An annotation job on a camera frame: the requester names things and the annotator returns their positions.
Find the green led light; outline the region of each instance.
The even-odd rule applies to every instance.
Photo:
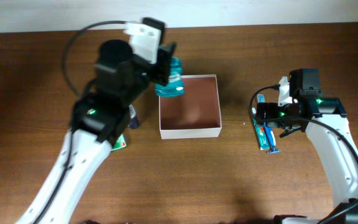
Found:
[[[95,109],[90,109],[88,110],[88,114],[92,115],[92,114],[95,114],[96,113],[96,110]]]

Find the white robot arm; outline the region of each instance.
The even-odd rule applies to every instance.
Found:
[[[337,98],[323,98],[316,69],[292,71],[289,82],[283,77],[279,85],[268,88],[280,91],[278,103],[258,103],[255,119],[261,126],[266,122],[270,127],[286,129],[280,137],[292,130],[306,133],[323,164],[335,208],[321,221],[279,215],[275,224],[358,223],[358,203],[349,208],[358,200],[358,150],[341,102]]]
[[[129,43],[102,44],[96,62],[96,79],[75,103],[62,150],[36,198],[17,224],[68,223],[88,182],[108,157],[117,138],[129,124],[129,105],[149,82],[168,83],[176,44],[161,45],[165,24],[152,18],[141,23],[107,21],[92,24],[71,38],[62,57],[66,82],[78,95],[65,71],[65,58],[73,41],[85,30],[105,24],[126,24]]]

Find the open box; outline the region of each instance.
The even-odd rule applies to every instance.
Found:
[[[184,75],[185,94],[159,97],[161,139],[212,138],[222,130],[216,75]]]

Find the wood grain surface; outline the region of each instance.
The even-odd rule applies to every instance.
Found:
[[[25,212],[55,163],[75,97],[59,69],[73,32],[0,34],[0,223]],[[69,56],[78,86],[94,77],[99,45],[119,30],[84,35]],[[154,87],[134,106],[141,126],[86,188],[71,223],[251,223],[277,214],[323,218],[328,181],[304,133],[277,138],[283,153],[260,151],[247,113],[253,92],[297,68],[318,68],[325,96],[348,113],[358,147],[358,23],[167,30],[184,73],[217,74],[218,138],[161,140]],[[268,101],[277,92],[266,91]],[[275,130],[276,136],[281,130]]]

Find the black cable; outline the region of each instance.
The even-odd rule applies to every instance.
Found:
[[[67,74],[67,68],[66,68],[66,61],[67,61],[67,55],[68,52],[70,51],[71,46],[73,46],[75,40],[84,32],[86,32],[88,29],[92,28],[92,27],[96,27],[96,26],[102,26],[102,25],[107,25],[107,24],[125,24],[126,21],[104,21],[104,22],[97,22],[95,24],[91,24],[88,25],[84,28],[82,28],[81,30],[77,31],[77,33],[71,37],[71,39],[68,41],[66,47],[63,50],[63,54],[62,54],[62,61],[61,61],[61,69],[62,69],[62,73],[63,73],[63,78],[66,81],[66,84],[68,85],[68,87],[70,87],[70,89],[73,91],[73,93],[80,97],[80,92],[78,91],[78,89],[76,88],[76,86],[71,82],[70,78],[68,77]],[[84,88],[84,94],[88,93],[92,87],[92,85],[96,82],[96,79],[91,80]],[[39,221],[41,221],[41,219],[44,217],[44,215],[46,214],[46,212],[48,211],[49,207],[51,206],[53,200],[55,199],[56,194],[58,193],[60,186],[63,183],[63,180],[66,176],[67,171],[69,171],[72,167],[69,166],[70,165],[70,160],[71,160],[71,153],[73,151],[73,136],[74,136],[74,132],[76,131],[76,129],[73,127],[75,125],[73,119],[75,117],[74,115],[74,111],[75,109],[73,109],[73,113],[71,114],[71,130],[70,130],[70,145],[69,145],[69,150],[68,150],[68,155],[67,155],[67,160],[64,163],[64,169],[63,172],[52,192],[52,194],[50,195],[47,203],[45,204],[44,208],[42,209],[42,211],[40,212],[40,214],[38,215],[38,217],[35,219],[35,221],[33,222],[33,224],[37,224]]]
[[[73,129],[70,130],[70,146],[69,146],[69,150],[68,150],[67,160],[64,163],[64,169],[63,169],[62,174],[60,175],[59,181],[57,182],[57,185],[56,185],[55,189],[53,190],[52,194],[50,195],[50,197],[48,199],[48,202],[45,204],[44,208],[42,209],[42,211],[40,212],[38,217],[35,219],[33,224],[37,224],[44,217],[44,215],[48,211],[50,205],[52,204],[56,194],[58,193],[59,188],[62,185],[63,180],[64,180],[64,178],[66,176],[67,171],[72,168],[69,165],[70,165],[70,159],[71,159],[71,152],[73,151],[73,136],[74,136],[74,132],[75,132],[75,130],[73,130]]]
[[[305,122],[311,122],[314,124],[318,124],[330,131],[332,131],[336,136],[338,136],[339,140],[343,140],[343,142],[345,143],[345,145],[347,146],[347,148],[350,150],[350,152],[353,155],[354,160],[357,163],[358,166],[358,155],[356,153],[356,150],[354,150],[352,144],[350,144],[350,142],[336,129],[332,128],[331,126],[324,124],[322,122],[313,120],[313,119],[308,119],[308,118],[298,118],[298,117],[283,117],[283,118],[274,118],[274,119],[258,119],[255,117],[255,115],[252,112],[252,103],[254,102],[254,98],[255,96],[260,93],[263,90],[267,90],[267,89],[274,89],[274,90],[278,90],[278,88],[280,87],[280,85],[273,85],[273,86],[267,86],[264,88],[261,88],[260,90],[256,91],[256,93],[252,96],[251,101],[249,103],[249,113],[251,114],[252,118],[254,118],[256,120],[256,122],[258,123],[263,123],[263,122],[280,122],[280,121],[305,121]],[[334,218],[338,217],[339,215],[342,215],[345,212],[348,212],[350,209],[354,208],[356,205],[358,205],[358,198],[356,200],[354,200],[353,202],[351,202],[349,204],[349,206],[347,206],[346,208],[343,208],[342,210],[337,211],[334,214],[328,215],[327,217],[325,217],[324,219],[320,220],[318,222],[318,224],[323,224],[323,223],[328,223],[331,220],[333,220]]]
[[[67,55],[68,52],[70,51],[70,48],[73,46],[74,41],[83,33],[85,33],[88,29],[93,28],[93,27],[97,27],[97,26],[102,26],[102,25],[107,25],[107,24],[125,24],[126,21],[104,21],[104,22],[97,22],[95,24],[91,24],[88,25],[82,29],[80,29],[79,31],[77,31],[77,33],[71,37],[71,39],[68,41],[65,49],[63,50],[63,54],[62,54],[62,61],[60,63],[60,67],[62,69],[62,73],[63,73],[63,78],[66,82],[66,84],[68,85],[68,87],[72,90],[72,92],[77,96],[80,97],[80,92],[78,91],[77,87],[73,84],[73,82],[70,80],[70,78],[68,77],[67,74],[67,68],[66,68],[66,61],[67,61]]]

